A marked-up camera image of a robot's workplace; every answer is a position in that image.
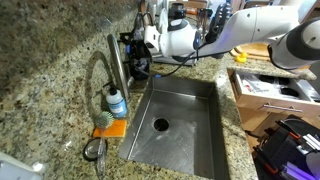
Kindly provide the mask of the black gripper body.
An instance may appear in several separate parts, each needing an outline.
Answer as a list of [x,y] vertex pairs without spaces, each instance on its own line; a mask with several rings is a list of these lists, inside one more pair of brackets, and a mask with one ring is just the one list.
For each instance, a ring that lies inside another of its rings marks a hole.
[[125,52],[128,55],[131,66],[135,64],[135,61],[151,58],[151,53],[144,40],[137,38],[134,32],[121,33],[120,41],[125,44]]

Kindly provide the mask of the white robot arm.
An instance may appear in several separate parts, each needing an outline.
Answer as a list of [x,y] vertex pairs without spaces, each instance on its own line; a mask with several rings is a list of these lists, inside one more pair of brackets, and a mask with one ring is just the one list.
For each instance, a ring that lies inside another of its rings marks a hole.
[[320,60],[319,37],[320,19],[300,23],[293,6],[254,7],[231,14],[229,7],[222,5],[204,36],[187,20],[170,20],[162,10],[157,26],[148,24],[123,33],[121,41],[129,47],[133,61],[160,55],[180,64],[264,42],[274,66],[294,70]]

